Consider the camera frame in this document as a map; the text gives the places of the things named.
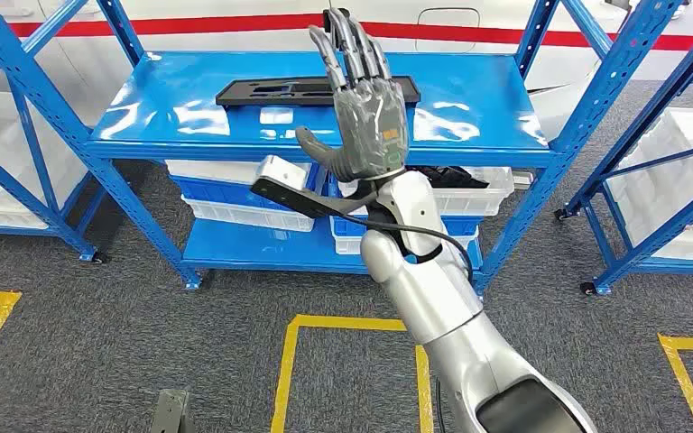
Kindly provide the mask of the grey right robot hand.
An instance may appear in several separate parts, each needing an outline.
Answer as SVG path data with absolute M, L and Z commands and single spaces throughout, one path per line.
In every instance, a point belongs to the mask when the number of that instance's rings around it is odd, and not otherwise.
M 309 157 L 340 182 L 378 179 L 404 168 L 408 153 L 405 98 L 378 41 L 354 17 L 331 7 L 330 31 L 311 25 L 333 91 L 342 145 L 334 149 L 305 126 L 296 139 Z

